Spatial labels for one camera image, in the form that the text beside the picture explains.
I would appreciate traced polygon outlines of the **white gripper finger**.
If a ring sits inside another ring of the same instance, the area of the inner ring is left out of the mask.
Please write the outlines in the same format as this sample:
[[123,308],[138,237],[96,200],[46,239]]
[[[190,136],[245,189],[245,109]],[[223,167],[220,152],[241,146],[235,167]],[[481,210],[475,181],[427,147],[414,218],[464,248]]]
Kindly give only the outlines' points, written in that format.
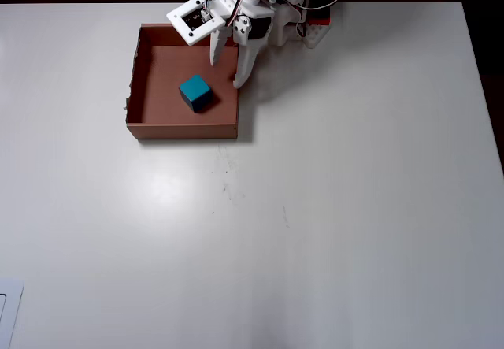
[[240,89],[250,77],[263,38],[252,39],[252,21],[247,16],[238,16],[233,22],[233,41],[239,45],[238,63],[233,86]]
[[209,60],[212,66],[220,60],[222,51],[231,35],[232,29],[228,27],[222,27],[211,33]]

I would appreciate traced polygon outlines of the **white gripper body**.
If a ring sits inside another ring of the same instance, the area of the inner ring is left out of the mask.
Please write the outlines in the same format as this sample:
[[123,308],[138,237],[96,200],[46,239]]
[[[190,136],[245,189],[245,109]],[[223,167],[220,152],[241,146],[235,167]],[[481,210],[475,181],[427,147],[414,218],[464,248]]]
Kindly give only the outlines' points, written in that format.
[[211,33],[212,39],[233,35],[238,44],[267,36],[272,24],[274,10],[262,0],[241,0],[237,12],[233,13],[238,0],[210,0],[209,11],[221,17],[225,24]]

